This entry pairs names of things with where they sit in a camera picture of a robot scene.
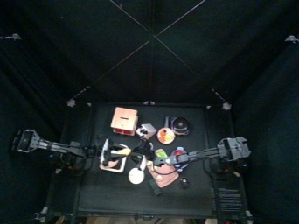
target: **black curtain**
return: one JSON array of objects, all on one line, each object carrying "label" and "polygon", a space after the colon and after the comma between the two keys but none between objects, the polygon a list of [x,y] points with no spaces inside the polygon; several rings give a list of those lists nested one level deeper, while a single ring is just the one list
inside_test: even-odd
[{"label": "black curtain", "polygon": [[[2,20],[0,33],[14,33]],[[59,141],[66,101],[18,41],[0,41],[0,222],[28,220],[40,212],[52,170],[48,154],[11,152],[18,130],[32,129]]]},{"label": "black curtain", "polygon": [[290,44],[235,103],[253,150],[247,200],[259,223],[299,223],[299,45]]}]

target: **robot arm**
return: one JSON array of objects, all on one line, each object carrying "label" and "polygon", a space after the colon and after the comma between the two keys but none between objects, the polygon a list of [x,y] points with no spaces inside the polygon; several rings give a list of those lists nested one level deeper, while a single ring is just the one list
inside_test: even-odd
[{"label": "robot arm", "polygon": [[154,165],[187,164],[205,158],[225,158],[227,161],[237,161],[239,158],[247,158],[250,153],[247,139],[243,136],[238,136],[222,139],[218,148],[187,152],[178,156],[158,157],[154,160]]},{"label": "robot arm", "polygon": [[55,143],[42,139],[38,133],[31,129],[26,129],[24,131],[19,130],[14,139],[14,151],[30,153],[36,149],[58,151],[64,154],[71,153],[82,158],[84,158],[88,154],[76,142],[71,142],[70,144]]}]

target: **red object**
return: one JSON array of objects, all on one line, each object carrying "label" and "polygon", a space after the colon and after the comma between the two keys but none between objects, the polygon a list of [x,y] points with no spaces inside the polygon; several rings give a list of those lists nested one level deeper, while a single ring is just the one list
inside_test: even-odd
[{"label": "red object", "polygon": [[183,154],[183,151],[182,151],[182,150],[178,150],[178,151],[174,153],[175,156],[181,156],[182,154]]}]

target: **cable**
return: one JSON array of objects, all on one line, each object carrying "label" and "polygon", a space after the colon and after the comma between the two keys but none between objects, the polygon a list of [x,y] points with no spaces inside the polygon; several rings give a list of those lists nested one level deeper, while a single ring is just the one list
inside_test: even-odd
[{"label": "cable", "polygon": [[175,170],[171,171],[171,172],[167,172],[167,173],[160,173],[156,169],[155,169],[155,166],[154,166],[154,171],[159,174],[159,175],[170,175],[173,173],[175,173],[186,164],[181,165],[179,167],[175,167]]}]

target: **small object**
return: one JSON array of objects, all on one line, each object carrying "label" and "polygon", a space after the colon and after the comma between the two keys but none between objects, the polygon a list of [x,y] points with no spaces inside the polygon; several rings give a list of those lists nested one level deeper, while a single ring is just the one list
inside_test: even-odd
[{"label": "small object", "polygon": [[222,104],[222,107],[225,110],[231,110],[231,104],[227,101]]},{"label": "small object", "polygon": [[169,116],[164,121],[164,128],[158,131],[158,139],[162,144],[170,144],[175,139],[174,130],[169,128]]},{"label": "small object", "polygon": [[144,181],[144,178],[146,178],[146,173],[144,173],[146,164],[147,164],[146,156],[143,156],[140,158],[140,162],[139,162],[138,166],[128,173],[128,180],[135,185],[140,184]]},{"label": "small object", "polygon": [[[181,156],[183,154],[187,154],[187,151],[183,149],[183,147],[178,147],[178,149],[173,152],[173,156]],[[183,168],[187,166],[189,164],[177,164],[177,171],[182,172]]]},{"label": "small object", "polygon": [[155,179],[152,178],[150,181],[148,181],[152,189],[154,189],[154,194],[155,196],[160,195],[163,193],[163,190],[160,189],[159,185],[156,184],[155,182]]},{"label": "small object", "polygon": [[70,107],[74,107],[76,105],[76,101],[74,99],[67,101],[67,104]]},{"label": "small object", "polygon": [[138,116],[135,109],[116,107],[111,123],[114,132],[134,136],[136,133],[136,121]]},{"label": "small object", "polygon": [[140,136],[140,138],[150,139],[150,137],[155,134],[156,129],[151,123],[142,124],[142,127],[135,131],[135,133]]},{"label": "small object", "polygon": [[295,41],[298,41],[299,42],[299,39],[294,36],[294,35],[291,35],[291,36],[289,36],[287,38],[286,38],[286,40],[285,41],[291,41],[291,42],[294,42],[295,43]]},{"label": "small object", "polygon": [[181,178],[181,187],[187,188],[190,184],[190,181],[187,178]]},{"label": "small object", "polygon": [[189,135],[190,133],[190,123],[183,117],[173,118],[173,131],[178,136]]}]

